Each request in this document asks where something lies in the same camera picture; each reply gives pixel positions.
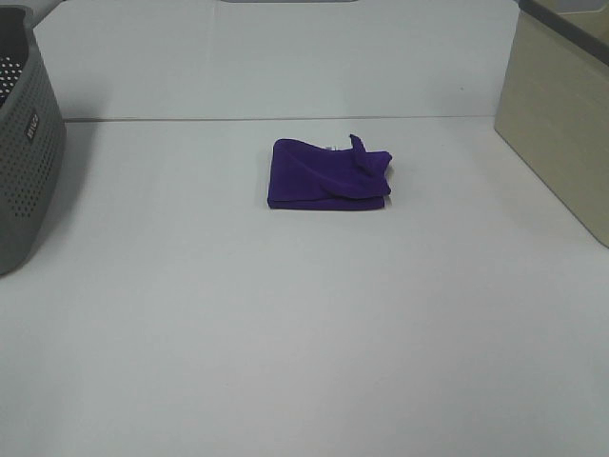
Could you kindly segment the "purple towel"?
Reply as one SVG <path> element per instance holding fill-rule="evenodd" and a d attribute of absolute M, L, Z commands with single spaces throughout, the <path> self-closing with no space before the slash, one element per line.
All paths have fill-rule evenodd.
<path fill-rule="evenodd" d="M 387 151 L 368 151 L 360 137 L 349 149 L 324 149 L 295 139 L 273 145 L 267 204 L 271 209 L 382 209 L 391 193 Z"/>

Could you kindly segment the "beige storage box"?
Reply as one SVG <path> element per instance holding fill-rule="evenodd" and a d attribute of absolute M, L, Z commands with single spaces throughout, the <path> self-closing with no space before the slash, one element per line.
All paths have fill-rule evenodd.
<path fill-rule="evenodd" d="M 608 243 L 608 4 L 520 1 L 494 128 Z"/>

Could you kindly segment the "grey perforated plastic basket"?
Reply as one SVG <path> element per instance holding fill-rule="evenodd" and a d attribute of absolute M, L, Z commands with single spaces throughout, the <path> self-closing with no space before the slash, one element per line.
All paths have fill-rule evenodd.
<path fill-rule="evenodd" d="M 35 27 L 58 1 L 1 3 L 1 273 L 29 257 L 62 166 L 66 125 Z"/>

